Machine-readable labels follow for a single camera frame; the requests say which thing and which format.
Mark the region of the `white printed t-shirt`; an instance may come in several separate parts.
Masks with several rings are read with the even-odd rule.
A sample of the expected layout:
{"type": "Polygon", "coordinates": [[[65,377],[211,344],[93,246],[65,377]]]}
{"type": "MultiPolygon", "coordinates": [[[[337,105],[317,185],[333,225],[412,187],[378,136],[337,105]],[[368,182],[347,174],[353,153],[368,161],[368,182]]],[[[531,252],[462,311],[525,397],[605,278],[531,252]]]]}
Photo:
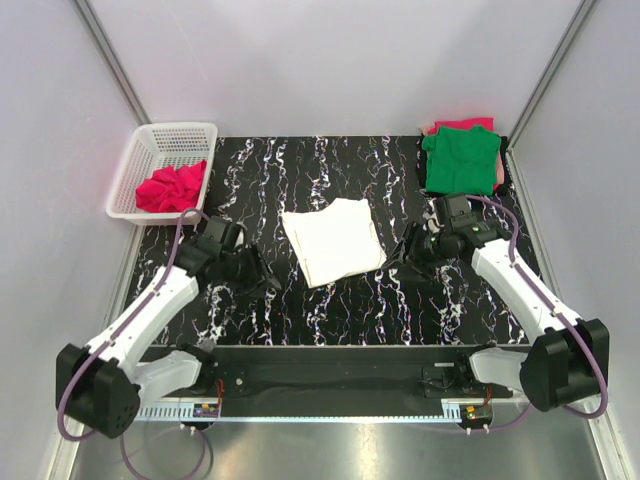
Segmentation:
{"type": "Polygon", "coordinates": [[[284,212],[281,221],[307,286],[379,269],[386,261],[365,199],[335,199],[321,211],[284,212]]]}

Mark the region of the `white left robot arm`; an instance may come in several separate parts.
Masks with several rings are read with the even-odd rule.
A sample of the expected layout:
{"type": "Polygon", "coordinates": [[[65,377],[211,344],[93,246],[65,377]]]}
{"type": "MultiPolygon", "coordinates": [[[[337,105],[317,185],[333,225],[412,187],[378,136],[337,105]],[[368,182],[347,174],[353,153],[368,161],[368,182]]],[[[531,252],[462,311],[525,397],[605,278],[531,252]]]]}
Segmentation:
{"type": "Polygon", "coordinates": [[[170,393],[220,390],[210,346],[182,345],[160,359],[141,361],[185,306],[218,285],[255,297],[280,286],[243,225],[209,217],[201,234],[174,240],[166,265],[111,325],[85,345],[68,344],[59,352],[55,406],[62,437],[80,442],[100,433],[114,439],[140,409],[170,393]]]}

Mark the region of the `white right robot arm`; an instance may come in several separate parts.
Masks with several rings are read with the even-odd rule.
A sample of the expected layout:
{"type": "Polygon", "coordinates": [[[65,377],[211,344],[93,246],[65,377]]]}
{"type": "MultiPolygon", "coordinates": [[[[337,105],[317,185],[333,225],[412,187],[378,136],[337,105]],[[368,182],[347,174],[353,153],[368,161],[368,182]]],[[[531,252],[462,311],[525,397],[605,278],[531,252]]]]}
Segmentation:
{"type": "Polygon", "coordinates": [[[434,225],[410,223],[384,268],[418,281],[445,261],[466,264],[498,294],[531,343],[525,353],[476,349],[462,362],[467,382],[519,391],[541,412],[564,408],[585,419],[602,416],[609,404],[607,327],[564,304],[518,253],[519,225],[506,230],[481,218],[471,207],[476,199],[437,198],[434,225]]]}

